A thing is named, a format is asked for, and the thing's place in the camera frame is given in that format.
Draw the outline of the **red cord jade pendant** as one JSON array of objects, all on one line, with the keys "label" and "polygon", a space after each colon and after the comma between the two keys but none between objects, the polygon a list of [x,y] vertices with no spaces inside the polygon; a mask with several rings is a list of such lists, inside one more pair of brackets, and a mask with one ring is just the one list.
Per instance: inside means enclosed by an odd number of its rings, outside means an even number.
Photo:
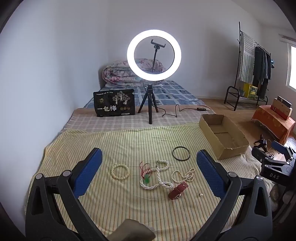
[{"label": "red cord jade pendant", "polygon": [[140,168],[140,175],[142,177],[143,184],[148,185],[150,182],[150,176],[152,172],[150,163],[141,162],[139,164],[139,168]]}]

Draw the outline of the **black small tripod on floor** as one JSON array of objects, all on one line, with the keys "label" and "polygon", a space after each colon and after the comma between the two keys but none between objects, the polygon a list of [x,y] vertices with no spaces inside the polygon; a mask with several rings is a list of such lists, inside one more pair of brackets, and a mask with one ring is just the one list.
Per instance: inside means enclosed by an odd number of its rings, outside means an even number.
[{"label": "black small tripod on floor", "polygon": [[268,152],[267,149],[267,140],[263,135],[260,135],[259,140],[254,142],[254,148],[262,149],[265,153]]}]

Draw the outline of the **brown cardboard box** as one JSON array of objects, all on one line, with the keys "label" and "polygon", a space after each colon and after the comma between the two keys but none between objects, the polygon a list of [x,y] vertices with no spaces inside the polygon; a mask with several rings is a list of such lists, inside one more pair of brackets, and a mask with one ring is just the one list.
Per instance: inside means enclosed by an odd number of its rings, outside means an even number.
[{"label": "brown cardboard box", "polygon": [[225,115],[203,114],[199,127],[218,160],[244,154],[249,147],[244,133]]}]

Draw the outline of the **yellow green box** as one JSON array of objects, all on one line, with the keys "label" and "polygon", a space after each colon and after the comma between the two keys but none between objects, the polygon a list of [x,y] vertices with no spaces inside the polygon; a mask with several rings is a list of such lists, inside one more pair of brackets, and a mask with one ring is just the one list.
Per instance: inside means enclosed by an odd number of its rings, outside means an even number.
[{"label": "yellow green box", "polygon": [[256,99],[257,87],[255,87],[249,83],[244,83],[243,91],[244,91],[245,98]]}]

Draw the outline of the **black clothes rack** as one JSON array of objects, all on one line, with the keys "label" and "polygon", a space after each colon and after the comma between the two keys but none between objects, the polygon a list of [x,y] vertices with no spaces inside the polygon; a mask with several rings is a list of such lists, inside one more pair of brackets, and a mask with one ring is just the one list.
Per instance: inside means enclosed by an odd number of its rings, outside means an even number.
[{"label": "black clothes rack", "polygon": [[274,68],[271,53],[239,28],[238,63],[235,81],[225,94],[224,103],[233,111],[267,104],[268,82]]}]

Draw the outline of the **grey gloved left hand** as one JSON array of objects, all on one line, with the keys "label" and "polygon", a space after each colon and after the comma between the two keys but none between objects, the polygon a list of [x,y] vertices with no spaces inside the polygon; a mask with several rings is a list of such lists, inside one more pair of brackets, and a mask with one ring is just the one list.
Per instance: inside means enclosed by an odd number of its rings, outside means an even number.
[{"label": "grey gloved left hand", "polygon": [[111,241],[139,240],[151,241],[156,238],[153,228],[136,220],[126,219],[107,239]]}]

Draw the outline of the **dark hanging clothes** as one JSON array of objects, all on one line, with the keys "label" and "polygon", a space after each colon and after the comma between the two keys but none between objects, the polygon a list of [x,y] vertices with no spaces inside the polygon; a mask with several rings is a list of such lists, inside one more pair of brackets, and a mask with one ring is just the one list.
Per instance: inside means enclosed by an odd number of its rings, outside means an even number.
[{"label": "dark hanging clothes", "polygon": [[265,99],[271,79],[271,56],[263,48],[255,47],[252,85],[257,87],[257,96]]}]

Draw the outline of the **striped hanging towel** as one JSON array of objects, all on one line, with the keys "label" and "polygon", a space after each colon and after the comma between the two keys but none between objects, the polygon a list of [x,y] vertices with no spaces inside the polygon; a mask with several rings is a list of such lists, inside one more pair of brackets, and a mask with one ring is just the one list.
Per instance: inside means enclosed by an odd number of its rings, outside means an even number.
[{"label": "striped hanging towel", "polygon": [[251,84],[253,82],[253,71],[255,61],[255,41],[246,33],[240,35],[240,55],[238,79]]}]

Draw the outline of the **pink checkered blanket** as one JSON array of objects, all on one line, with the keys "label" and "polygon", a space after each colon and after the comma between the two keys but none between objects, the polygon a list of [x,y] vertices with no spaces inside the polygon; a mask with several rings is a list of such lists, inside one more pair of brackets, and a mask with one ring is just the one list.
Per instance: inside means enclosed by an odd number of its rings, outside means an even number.
[{"label": "pink checkered blanket", "polygon": [[147,107],[141,113],[135,115],[97,117],[95,110],[90,108],[76,109],[69,121],[63,127],[62,132],[67,130],[79,130],[85,132],[107,132],[118,130],[133,130],[152,128],[157,126],[176,126],[191,122],[199,122],[201,115],[214,114],[208,111],[197,111],[193,105],[182,105],[181,112],[173,105],[164,106],[164,111],[152,114],[152,124],[149,124]]}]

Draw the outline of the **yellow striped cloth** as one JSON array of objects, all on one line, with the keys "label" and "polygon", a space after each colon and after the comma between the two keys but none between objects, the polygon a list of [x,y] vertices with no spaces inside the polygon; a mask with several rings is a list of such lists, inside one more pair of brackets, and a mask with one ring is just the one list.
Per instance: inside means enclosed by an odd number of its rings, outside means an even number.
[{"label": "yellow striped cloth", "polygon": [[[197,165],[200,150],[241,178],[261,176],[261,164],[250,146],[244,154],[218,160],[199,122],[109,132],[67,130],[46,147],[37,174],[54,177],[72,170],[93,148],[102,150],[102,164],[78,199],[102,240],[126,219],[153,228],[154,240],[197,240],[197,232],[220,202]],[[140,175],[141,162],[151,165],[148,185]],[[262,178],[269,199],[273,185]],[[224,231],[233,225],[243,198],[238,197]]]}]

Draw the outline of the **black snack bag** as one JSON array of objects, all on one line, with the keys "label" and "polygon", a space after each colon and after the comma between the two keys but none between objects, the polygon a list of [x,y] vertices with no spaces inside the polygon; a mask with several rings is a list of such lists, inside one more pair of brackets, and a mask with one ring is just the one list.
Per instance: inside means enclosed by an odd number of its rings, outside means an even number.
[{"label": "black snack bag", "polygon": [[133,89],[93,92],[97,117],[135,115]]}]

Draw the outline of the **black tripod stand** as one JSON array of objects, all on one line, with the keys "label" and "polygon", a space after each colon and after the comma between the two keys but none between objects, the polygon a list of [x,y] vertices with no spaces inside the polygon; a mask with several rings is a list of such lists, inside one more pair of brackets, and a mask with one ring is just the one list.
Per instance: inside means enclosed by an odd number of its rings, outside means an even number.
[{"label": "black tripod stand", "polygon": [[156,103],[156,99],[155,99],[155,95],[154,95],[154,90],[152,87],[152,84],[148,84],[147,87],[144,88],[145,89],[145,94],[142,100],[142,103],[138,109],[138,113],[140,113],[142,111],[142,108],[144,107],[145,101],[147,100],[148,102],[148,115],[149,115],[149,124],[152,124],[152,108],[154,108],[156,110],[156,112],[159,112],[159,109],[157,107],[157,103]]}]

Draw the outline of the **floral folded quilt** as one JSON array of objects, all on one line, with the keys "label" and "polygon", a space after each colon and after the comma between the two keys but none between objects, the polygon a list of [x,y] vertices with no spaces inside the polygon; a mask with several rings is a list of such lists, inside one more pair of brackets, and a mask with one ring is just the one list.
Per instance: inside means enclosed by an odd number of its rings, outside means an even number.
[{"label": "floral folded quilt", "polygon": [[[165,72],[166,69],[163,64],[155,60],[154,71],[152,70],[152,59],[136,59],[137,66],[144,72],[159,74]],[[138,77],[130,68],[127,61],[115,61],[108,65],[102,72],[102,78],[107,84],[117,86],[140,86],[142,84],[157,84],[161,81],[147,81]]]}]

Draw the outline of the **black phone holder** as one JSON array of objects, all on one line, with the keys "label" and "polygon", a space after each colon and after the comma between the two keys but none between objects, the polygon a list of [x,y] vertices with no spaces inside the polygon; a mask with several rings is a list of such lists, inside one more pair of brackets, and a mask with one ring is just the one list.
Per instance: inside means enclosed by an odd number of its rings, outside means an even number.
[{"label": "black phone holder", "polygon": [[153,72],[154,71],[154,65],[155,65],[155,62],[156,62],[157,52],[161,48],[165,48],[166,44],[162,45],[162,44],[156,43],[153,39],[151,39],[151,44],[154,46],[154,58],[153,58],[152,69],[151,69],[151,72]]}]

